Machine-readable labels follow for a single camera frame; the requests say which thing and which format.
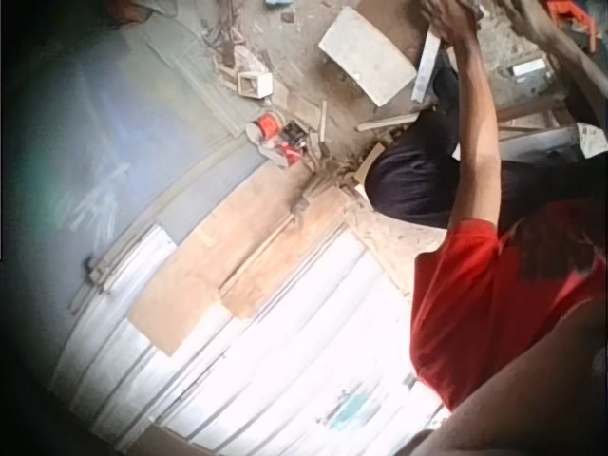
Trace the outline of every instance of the red t-shirt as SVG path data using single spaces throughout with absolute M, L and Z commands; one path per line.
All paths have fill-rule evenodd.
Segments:
M 500 239 L 491 223 L 464 220 L 416 258 L 411 362 L 449 409 L 606 295 L 604 220 L 590 201 L 549 204 Z

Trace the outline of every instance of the black pants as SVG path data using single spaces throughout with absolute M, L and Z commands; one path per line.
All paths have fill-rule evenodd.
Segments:
M 370 169 L 365 190 L 373 208 L 410 223 L 447 228 L 460 177 L 452 157 L 459 141 L 458 110 L 426 110 Z M 499 231 L 549 201 L 605 198 L 606 153 L 568 162 L 547 151 L 534 163 L 503 161 Z

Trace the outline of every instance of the orange object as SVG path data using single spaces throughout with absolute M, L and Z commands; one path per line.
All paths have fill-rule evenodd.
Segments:
M 262 138 L 265 140 L 269 140 L 275 136 L 281 129 L 279 118 L 272 112 L 267 112 L 257 119 L 256 124 L 262 130 Z
M 596 51 L 596 21 L 572 0 L 547 0 L 551 19 L 556 26 L 561 27 L 560 16 L 572 17 L 581 24 L 589 35 L 589 52 Z

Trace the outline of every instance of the red tool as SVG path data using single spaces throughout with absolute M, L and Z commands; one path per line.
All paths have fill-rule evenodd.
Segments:
M 546 0 L 549 14 L 556 26 L 561 28 L 560 16 L 572 17 L 589 34 L 589 52 L 596 51 L 596 21 L 573 0 Z

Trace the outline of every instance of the hand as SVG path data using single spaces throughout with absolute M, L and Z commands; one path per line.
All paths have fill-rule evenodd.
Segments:
M 421 0 L 422 15 L 448 43 L 477 40 L 477 24 L 466 0 Z
M 560 30 L 538 0 L 500 0 L 513 29 L 540 48 L 546 48 Z

